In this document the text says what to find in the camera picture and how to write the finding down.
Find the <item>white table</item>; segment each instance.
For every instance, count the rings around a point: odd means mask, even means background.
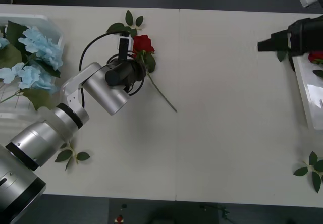
[[[295,73],[257,42],[316,15],[181,10],[177,200],[323,207]]]
[[[87,43],[125,11],[0,7],[47,15],[63,30],[64,79],[77,73]],[[273,52],[256,50],[258,41],[310,15],[131,11],[145,17],[144,33],[156,49],[154,78],[179,112],[148,81],[113,117],[86,95],[91,119],[77,150],[93,157],[67,172],[53,158],[37,171],[47,193],[323,207],[308,178],[292,174],[312,150],[323,156],[323,145],[308,133],[295,74]],[[85,62],[104,63],[115,51],[115,39],[102,40]]]
[[[61,28],[65,38],[66,65],[62,80],[77,74],[87,44],[124,21],[126,8],[10,6],[0,13],[43,14]],[[178,10],[131,9],[144,16],[144,33],[156,49],[156,84],[178,105]],[[106,63],[116,54],[117,37],[108,36],[87,52],[83,67]],[[56,155],[36,171],[47,183],[47,194],[175,200],[177,115],[155,91],[149,80],[116,115],[111,117],[85,94],[90,120],[76,136],[76,150],[88,150],[92,158],[65,172],[66,163],[54,163]],[[1,138],[2,144],[10,137]]]

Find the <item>red flower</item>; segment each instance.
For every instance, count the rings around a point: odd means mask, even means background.
[[[133,53],[138,54],[145,50],[146,52],[155,52],[155,49],[151,46],[151,40],[147,35],[135,36],[133,43]]]
[[[323,59],[323,51],[311,52],[308,59],[313,62],[315,59]]]

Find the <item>white container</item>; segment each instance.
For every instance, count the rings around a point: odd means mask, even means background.
[[[293,60],[308,127],[323,134],[323,79],[313,73],[323,66],[311,63],[308,54]]]
[[[62,49],[64,48],[61,30],[46,16],[0,13],[0,26],[8,24],[8,21],[30,27],[36,26],[44,36],[51,38],[54,44],[57,44]],[[18,89],[18,84],[12,84],[9,87],[6,87],[5,90],[0,89],[0,101],[13,95]],[[37,112],[26,97],[13,97],[0,104],[1,131],[3,131],[6,126],[7,121],[5,119],[32,122],[37,119]],[[19,121],[16,121],[16,124],[10,124],[10,129],[13,130],[12,127],[14,126],[19,127]]]

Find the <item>blue hydrangea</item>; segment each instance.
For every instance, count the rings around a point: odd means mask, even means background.
[[[36,81],[32,88],[46,89],[51,94],[58,90],[58,87],[54,85],[54,76],[46,72],[41,66],[39,66],[35,61],[31,62],[32,66],[40,70],[40,75],[38,81]]]
[[[23,32],[26,38],[19,38],[18,41],[26,46],[26,51],[36,53],[37,57],[43,59],[47,64],[57,70],[63,65],[63,50],[47,39],[36,27]]]
[[[18,71],[18,76],[21,78],[19,88],[29,89],[31,86],[39,80],[40,70],[34,66],[25,66]]]
[[[10,68],[2,68],[0,69],[0,79],[4,80],[5,84],[10,84],[14,78],[18,75],[18,71],[20,71],[24,67],[24,63],[17,63],[11,69]]]
[[[10,43],[5,38],[0,38],[0,50],[4,49],[6,46],[8,46]]]

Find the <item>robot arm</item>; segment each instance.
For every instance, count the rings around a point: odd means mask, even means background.
[[[121,37],[119,58],[101,66],[91,63],[61,88],[61,103],[54,109],[42,107],[40,119],[0,146],[0,223],[16,222],[27,207],[46,189],[33,171],[43,166],[89,120],[78,101],[83,87],[110,115],[127,100],[128,86],[143,80],[142,67],[128,60],[132,38]]]

